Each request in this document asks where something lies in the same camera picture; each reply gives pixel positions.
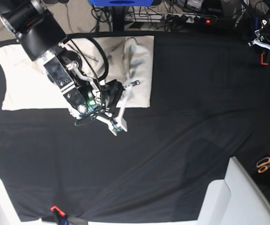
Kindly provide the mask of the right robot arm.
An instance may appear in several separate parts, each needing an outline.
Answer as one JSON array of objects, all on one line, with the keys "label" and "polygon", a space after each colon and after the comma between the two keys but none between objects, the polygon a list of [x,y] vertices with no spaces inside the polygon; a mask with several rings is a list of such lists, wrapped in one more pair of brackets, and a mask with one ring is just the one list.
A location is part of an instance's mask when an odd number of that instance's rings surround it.
[{"label": "right robot arm", "polygon": [[92,40],[105,70],[101,76],[88,76],[82,70],[87,59],[77,45],[72,50],[64,47],[67,35],[44,2],[0,0],[0,19],[29,58],[38,61],[50,81],[60,89],[76,126],[99,120],[114,135],[127,131],[123,115],[131,89],[139,82],[127,85],[117,80],[106,82],[109,62],[98,42]]}]

